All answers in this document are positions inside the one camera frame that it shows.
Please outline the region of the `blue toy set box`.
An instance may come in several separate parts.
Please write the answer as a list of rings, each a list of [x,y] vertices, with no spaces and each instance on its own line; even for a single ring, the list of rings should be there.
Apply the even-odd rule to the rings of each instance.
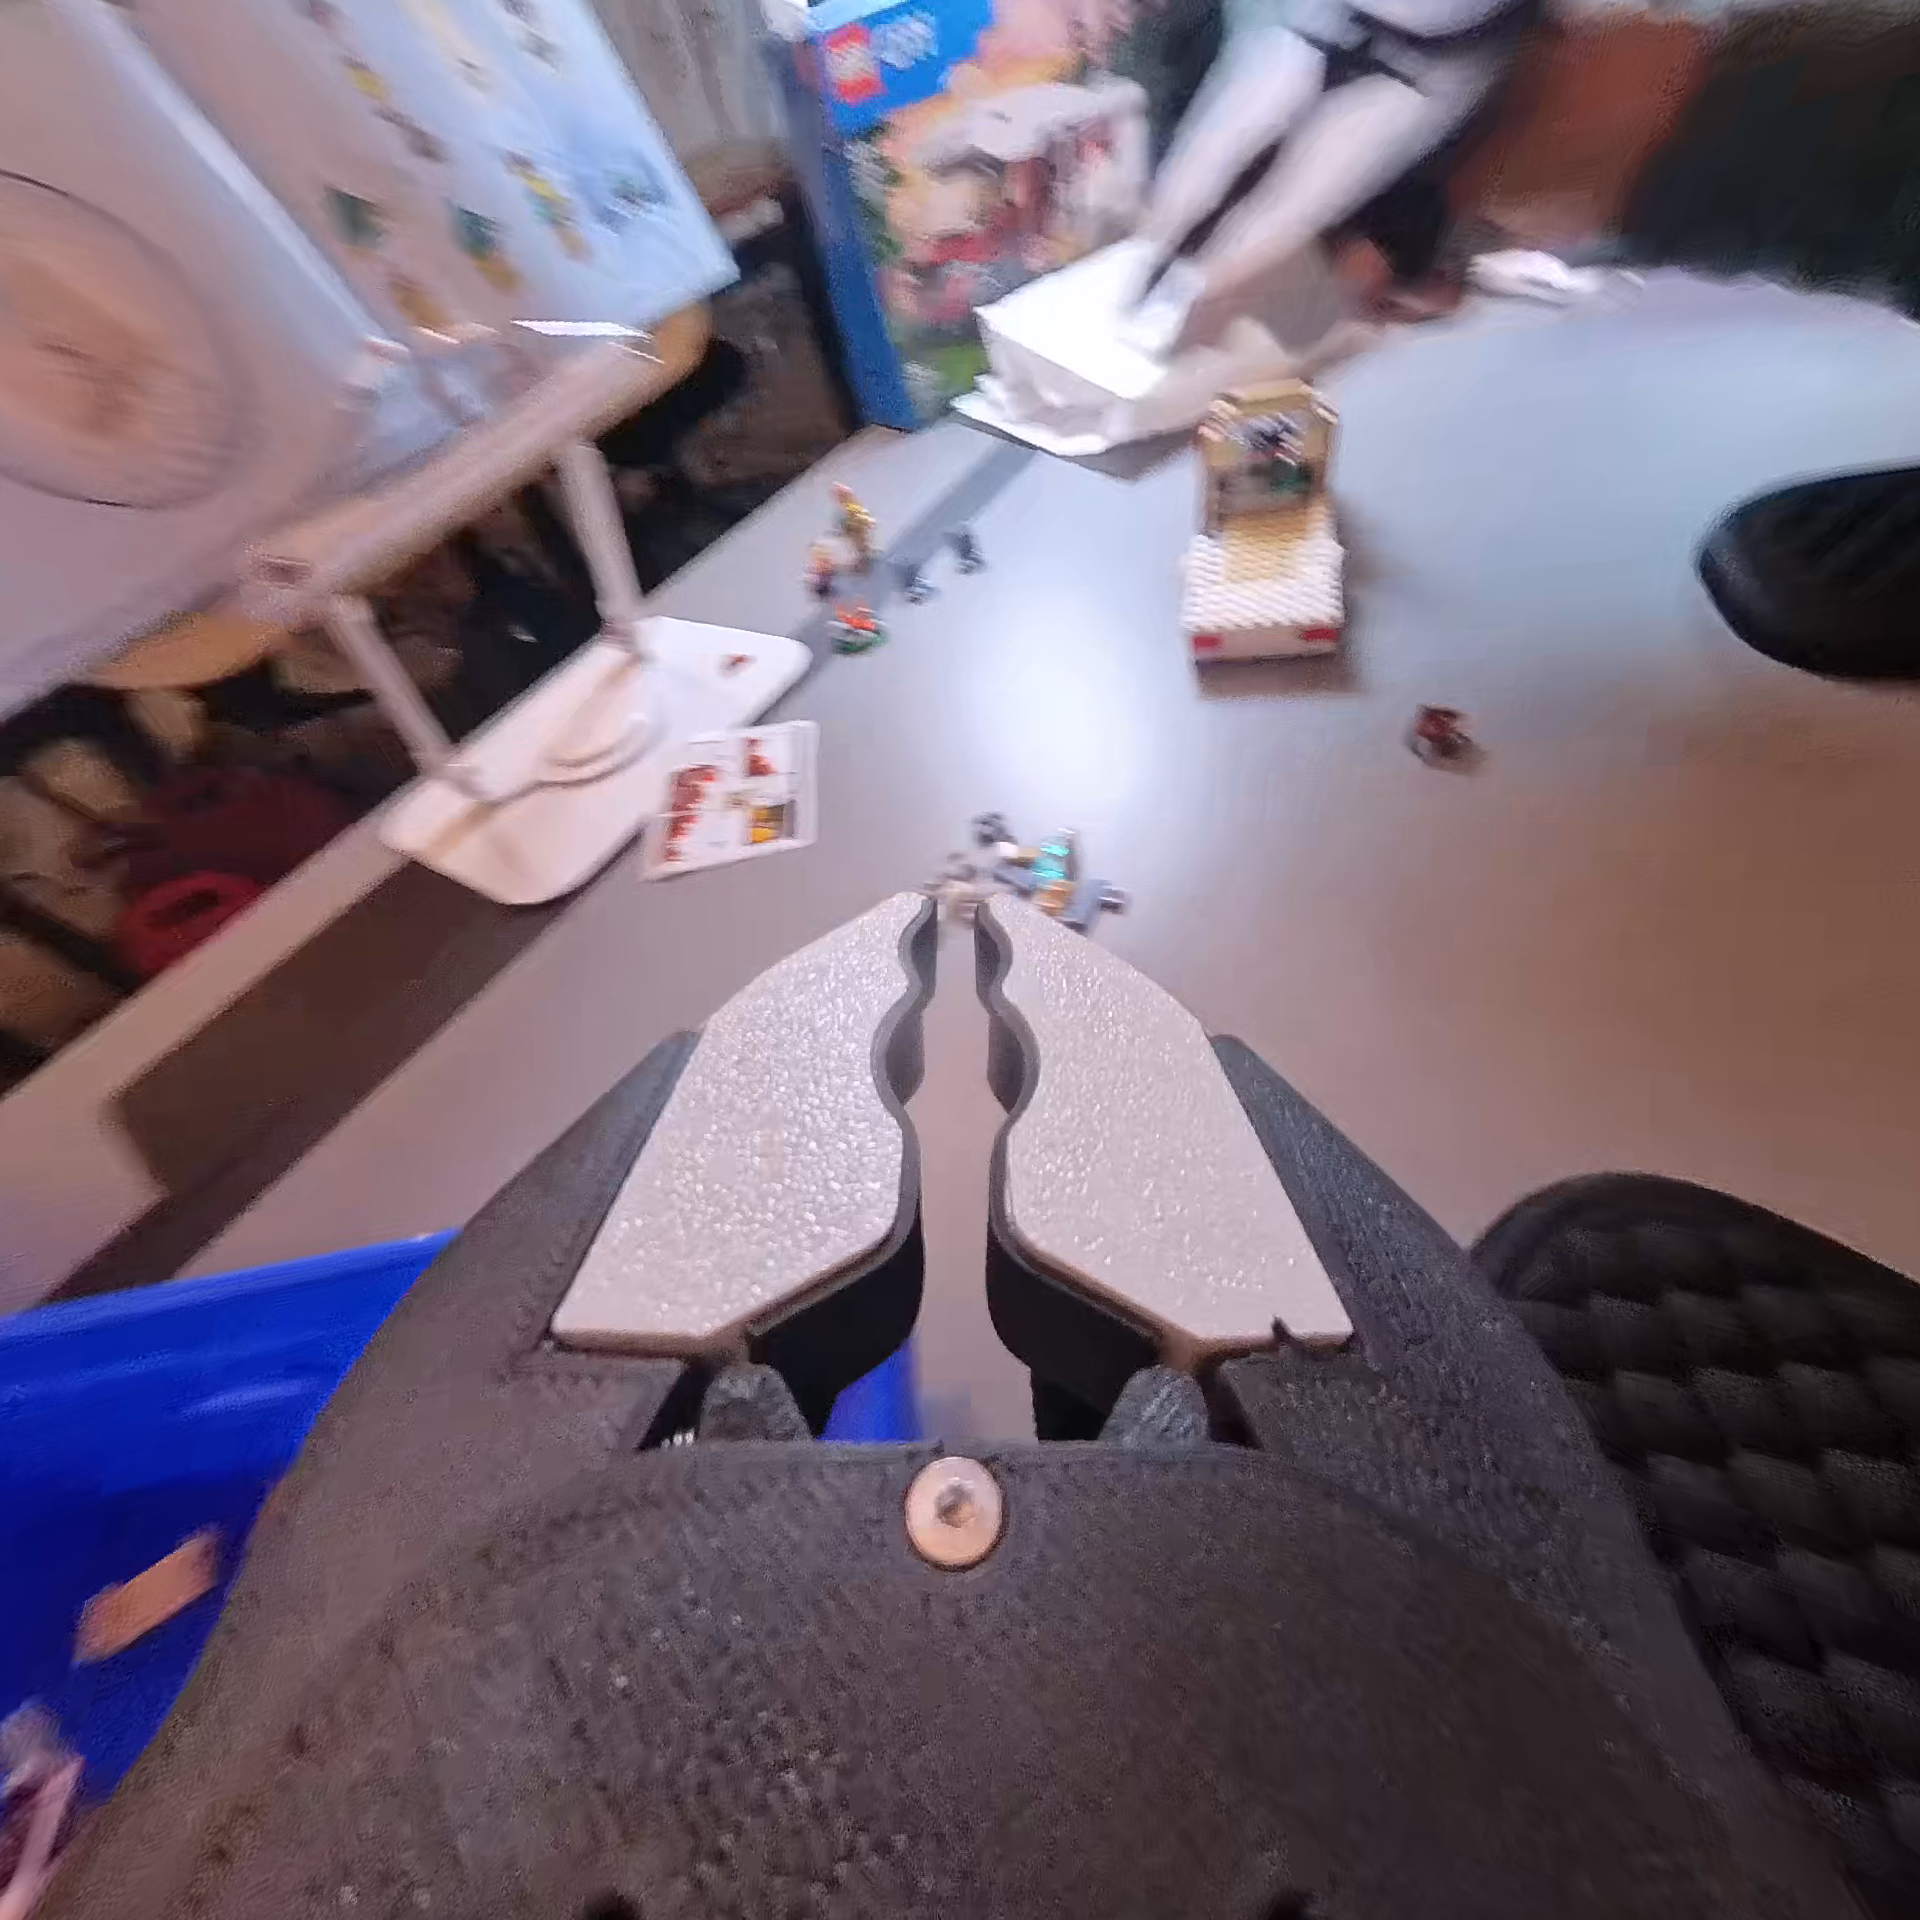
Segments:
[[[974,388],[974,313],[1128,233],[1145,2],[763,2],[865,423]]]

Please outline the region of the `pile of small toy bricks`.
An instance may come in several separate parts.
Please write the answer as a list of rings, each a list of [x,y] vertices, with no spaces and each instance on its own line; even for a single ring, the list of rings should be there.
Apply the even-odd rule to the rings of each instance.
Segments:
[[[1128,891],[1093,873],[1076,828],[1027,841],[1002,812],[978,812],[964,824],[964,844],[922,891],[946,919],[974,925],[986,901],[1017,896],[1078,936],[1133,910]]]

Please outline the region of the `white book stand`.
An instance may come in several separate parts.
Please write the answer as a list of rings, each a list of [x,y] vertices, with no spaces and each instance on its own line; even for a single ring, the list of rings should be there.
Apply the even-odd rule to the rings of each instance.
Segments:
[[[532,367],[527,388],[456,427],[410,470],[252,544],[236,565],[236,605],[282,629],[319,626],[400,731],[417,775],[386,807],[380,841],[495,905],[578,892],[655,817],[671,748],[763,719],[811,667],[797,638],[659,613],[636,587],[596,437],[666,395],[704,340],[697,310],[659,323],[421,329],[417,353],[451,341],[512,350]],[[596,638],[456,743],[370,592],[546,476],[588,561]],[[726,673],[729,653],[754,662]]]

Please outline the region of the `blue storage bin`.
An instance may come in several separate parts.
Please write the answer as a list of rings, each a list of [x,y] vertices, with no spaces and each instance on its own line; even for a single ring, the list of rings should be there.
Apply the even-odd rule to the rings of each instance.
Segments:
[[[944,1580],[929,1445],[811,1425],[897,1354],[922,1205],[712,1336],[561,1336],[607,1219],[4,1318],[4,1781],[121,1697],[29,1916],[938,1916],[946,1721],[1017,1543]],[[155,1681],[184,1649],[167,1717]]]

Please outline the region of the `printed bag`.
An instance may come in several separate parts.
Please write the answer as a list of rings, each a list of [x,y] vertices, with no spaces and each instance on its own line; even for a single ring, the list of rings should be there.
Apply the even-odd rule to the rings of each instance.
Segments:
[[[84,1756],[60,1721],[24,1702],[4,1717],[4,1916],[29,1916],[74,1814]]]

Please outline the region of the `white paper bag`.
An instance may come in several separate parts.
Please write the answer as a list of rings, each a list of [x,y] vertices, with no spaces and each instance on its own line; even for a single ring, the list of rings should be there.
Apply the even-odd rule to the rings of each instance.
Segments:
[[[1293,378],[1306,346],[1237,316],[1181,346],[1200,271],[1176,258],[1143,287],[1145,247],[1119,240],[974,313],[988,367],[952,409],[1060,458],[1181,437],[1242,383]]]

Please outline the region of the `grey desk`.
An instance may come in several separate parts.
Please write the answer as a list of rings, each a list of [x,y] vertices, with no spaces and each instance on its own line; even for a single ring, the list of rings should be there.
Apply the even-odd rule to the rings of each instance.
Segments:
[[[1916,323],[1657,271],[1474,304],[1329,383],[1349,626],[1293,667],[1181,647],[1186,446],[839,446],[659,592],[798,629],[834,480],[932,548],[936,597],[785,706],[822,734],[814,844],[680,881],[625,857],[521,915],[345,832],[4,1096],[4,1310],[467,1220],[978,812],[1076,828],[1133,892],[1105,947],[1457,1240],[1652,1170],[1916,1274],[1916,688],[1778,667],[1694,580],[1736,500],[1916,458]],[[1484,761],[1423,766],[1420,706]]]

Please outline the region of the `open instruction booklet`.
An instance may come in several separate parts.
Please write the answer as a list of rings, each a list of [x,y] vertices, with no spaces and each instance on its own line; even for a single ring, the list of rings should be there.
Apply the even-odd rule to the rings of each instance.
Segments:
[[[4,715],[733,279],[588,2],[4,2]]]

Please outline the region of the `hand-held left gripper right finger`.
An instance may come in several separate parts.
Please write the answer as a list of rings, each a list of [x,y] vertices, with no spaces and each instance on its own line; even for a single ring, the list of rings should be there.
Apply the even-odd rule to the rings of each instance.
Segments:
[[[974,915],[988,1086],[988,1317],[1037,1438],[1098,1438],[1128,1380],[1342,1354],[1354,1318],[1203,1022],[1027,901]]]

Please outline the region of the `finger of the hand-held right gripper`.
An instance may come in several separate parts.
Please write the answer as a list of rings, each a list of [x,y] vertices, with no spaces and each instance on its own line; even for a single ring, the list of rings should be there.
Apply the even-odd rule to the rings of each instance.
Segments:
[[[1271,294],[1362,196],[1334,40],[1237,40],[1200,86],[1143,213],[1143,294]]]
[[[1186,228],[1226,199],[1265,152],[1271,167],[1196,247],[1196,304],[1244,310],[1298,251],[1342,224],[1382,187],[1466,121],[1466,86],[1411,89],[1349,79],[1322,92],[1220,103],[1186,143]]]

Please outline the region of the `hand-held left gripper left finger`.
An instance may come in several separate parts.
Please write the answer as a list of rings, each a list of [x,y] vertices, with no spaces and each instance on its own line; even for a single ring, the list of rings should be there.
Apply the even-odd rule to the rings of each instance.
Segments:
[[[922,1286],[922,1014],[938,927],[892,892],[697,1029],[561,1302],[561,1351],[757,1360],[820,1428],[910,1337]]]

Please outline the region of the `sticker sheet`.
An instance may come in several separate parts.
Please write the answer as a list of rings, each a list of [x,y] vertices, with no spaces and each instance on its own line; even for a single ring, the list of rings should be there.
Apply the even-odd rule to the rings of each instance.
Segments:
[[[666,755],[641,873],[737,866],[820,838],[820,724],[785,719],[693,734]]]

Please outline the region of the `person's right hand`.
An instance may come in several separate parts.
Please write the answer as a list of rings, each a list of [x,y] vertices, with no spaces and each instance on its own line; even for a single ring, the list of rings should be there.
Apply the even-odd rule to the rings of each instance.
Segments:
[[[1607,251],[1713,47],[1681,2],[1542,2],[1493,103],[1333,240],[1333,271],[1373,316],[1420,323],[1461,304],[1484,256]]]

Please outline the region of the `white and red toy vehicle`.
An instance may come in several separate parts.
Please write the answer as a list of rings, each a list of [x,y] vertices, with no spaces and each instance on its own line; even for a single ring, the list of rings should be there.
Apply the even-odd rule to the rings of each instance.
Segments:
[[[1200,524],[1181,585],[1193,662],[1333,656],[1348,629],[1334,409],[1298,378],[1242,383],[1206,407],[1193,446]]]

